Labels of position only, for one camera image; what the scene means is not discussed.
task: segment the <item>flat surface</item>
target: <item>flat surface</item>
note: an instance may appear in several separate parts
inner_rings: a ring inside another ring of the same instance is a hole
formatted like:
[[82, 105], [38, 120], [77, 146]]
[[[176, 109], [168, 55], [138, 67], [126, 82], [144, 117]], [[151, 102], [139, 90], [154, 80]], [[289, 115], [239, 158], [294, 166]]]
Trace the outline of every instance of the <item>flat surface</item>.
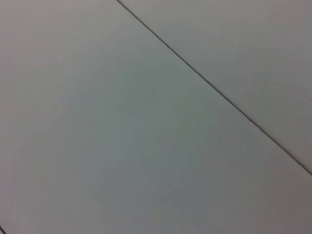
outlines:
[[311, 176], [116, 1], [23, 2], [0, 14], [8, 234], [311, 230]]
[[312, 1], [122, 2], [312, 171]]

